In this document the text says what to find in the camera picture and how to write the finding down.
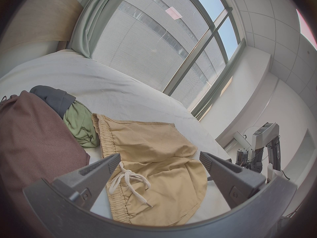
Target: curtain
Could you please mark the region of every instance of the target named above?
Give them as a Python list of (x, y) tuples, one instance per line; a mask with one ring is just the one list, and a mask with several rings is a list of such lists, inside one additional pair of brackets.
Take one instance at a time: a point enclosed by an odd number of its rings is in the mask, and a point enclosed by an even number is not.
[(68, 47), (91, 58), (111, 16), (123, 0), (88, 0), (79, 16)]

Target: clothing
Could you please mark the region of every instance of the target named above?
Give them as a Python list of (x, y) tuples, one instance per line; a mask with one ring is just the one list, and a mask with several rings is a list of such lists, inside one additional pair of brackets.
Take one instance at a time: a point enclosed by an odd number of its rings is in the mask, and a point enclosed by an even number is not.
[(90, 148), (100, 144), (91, 112), (84, 104), (74, 101), (66, 110), (63, 121), (82, 147)]
[(175, 125), (163, 122), (116, 121), (92, 114), (100, 138), (102, 156), (120, 153), (125, 170), (144, 176), (130, 180), (133, 189), (148, 204), (135, 196), (121, 179), (113, 194), (113, 180), (121, 171), (117, 167), (106, 190), (113, 219), (148, 226), (185, 224), (200, 207), (207, 189), (207, 175), (200, 161), (190, 158), (197, 147), (181, 135)]
[(22, 189), (89, 164), (58, 114), (33, 93), (22, 91), (0, 103), (0, 175), (16, 210), (42, 237), (48, 231), (35, 216)]
[(74, 102), (76, 97), (66, 93), (61, 89), (55, 89), (50, 86), (37, 85), (30, 90), (30, 93), (34, 93), (46, 102), (52, 109), (63, 118), (66, 110)]

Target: white drawstring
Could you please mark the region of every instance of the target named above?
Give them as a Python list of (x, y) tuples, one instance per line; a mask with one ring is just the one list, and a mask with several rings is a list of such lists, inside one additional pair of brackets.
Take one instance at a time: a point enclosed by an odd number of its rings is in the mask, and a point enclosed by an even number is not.
[(138, 180), (138, 181), (142, 181), (144, 184), (147, 185), (147, 188), (145, 190), (148, 190), (149, 188), (151, 188), (151, 184), (149, 183), (149, 181), (142, 175), (140, 174), (136, 174), (134, 172), (132, 172), (131, 170), (126, 170), (123, 168), (123, 163), (122, 161), (119, 163), (119, 166), (121, 168), (121, 172), (118, 173), (112, 180), (112, 184), (109, 188), (109, 193), (113, 194), (114, 191), (116, 190), (116, 188), (118, 187), (120, 180), (122, 177), (124, 177), (125, 183), (127, 184), (127, 186), (129, 187), (129, 189), (132, 191), (133, 194), (135, 194), (135, 196), (142, 201), (143, 203), (147, 204), (150, 207), (153, 207), (152, 205), (150, 205), (147, 200), (141, 196), (139, 193), (137, 193), (135, 191), (135, 189), (132, 187), (132, 185), (130, 184), (130, 179), (131, 180)]

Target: brown garment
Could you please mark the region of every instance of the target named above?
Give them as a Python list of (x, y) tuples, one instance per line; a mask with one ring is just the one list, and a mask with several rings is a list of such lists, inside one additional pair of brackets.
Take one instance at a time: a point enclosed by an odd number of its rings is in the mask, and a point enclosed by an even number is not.
[(22, 189), (89, 164), (59, 115), (33, 93), (22, 91), (0, 103), (0, 175), (5, 189), (23, 218), (47, 237), (28, 205)]
[(151, 184), (130, 180), (132, 187), (153, 207), (141, 202), (121, 179), (109, 193), (117, 167), (106, 190), (113, 219), (147, 226), (185, 224), (200, 207), (207, 190), (207, 176), (200, 161), (189, 158), (197, 147), (175, 125), (163, 122), (115, 121), (93, 114), (103, 157), (120, 153), (125, 169), (143, 175)]

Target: pink rectangle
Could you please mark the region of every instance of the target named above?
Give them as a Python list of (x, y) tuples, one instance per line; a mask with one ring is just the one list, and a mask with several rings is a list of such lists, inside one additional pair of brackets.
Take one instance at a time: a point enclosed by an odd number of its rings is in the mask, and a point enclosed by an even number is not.
[(170, 15), (173, 19), (178, 19), (178, 18), (182, 18), (183, 16), (180, 15), (180, 13), (175, 10), (174, 7), (170, 7), (166, 10), (166, 12), (168, 13), (168, 15)]

